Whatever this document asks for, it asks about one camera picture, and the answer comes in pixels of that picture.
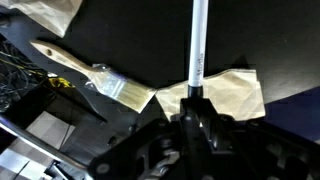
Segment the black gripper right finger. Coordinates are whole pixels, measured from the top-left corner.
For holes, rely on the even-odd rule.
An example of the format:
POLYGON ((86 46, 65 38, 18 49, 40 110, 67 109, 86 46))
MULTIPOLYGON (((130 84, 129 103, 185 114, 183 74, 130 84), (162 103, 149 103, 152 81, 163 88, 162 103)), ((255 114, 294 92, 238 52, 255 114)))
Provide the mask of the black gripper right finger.
POLYGON ((254 174, 236 143, 223 126, 224 121, 208 99, 196 99, 197 119, 211 148, 207 169, 215 180, 253 180, 254 174))

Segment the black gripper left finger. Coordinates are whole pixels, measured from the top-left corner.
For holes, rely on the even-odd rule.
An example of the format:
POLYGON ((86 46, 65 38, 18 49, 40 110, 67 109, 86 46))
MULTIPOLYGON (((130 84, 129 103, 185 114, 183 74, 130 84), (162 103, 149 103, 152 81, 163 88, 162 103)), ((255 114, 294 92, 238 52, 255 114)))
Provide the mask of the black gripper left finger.
POLYGON ((180 119, 185 149, 187 174, 191 180, 214 180, 210 169, 211 148, 199 120, 205 114, 207 99, 185 98, 181 100, 180 119))

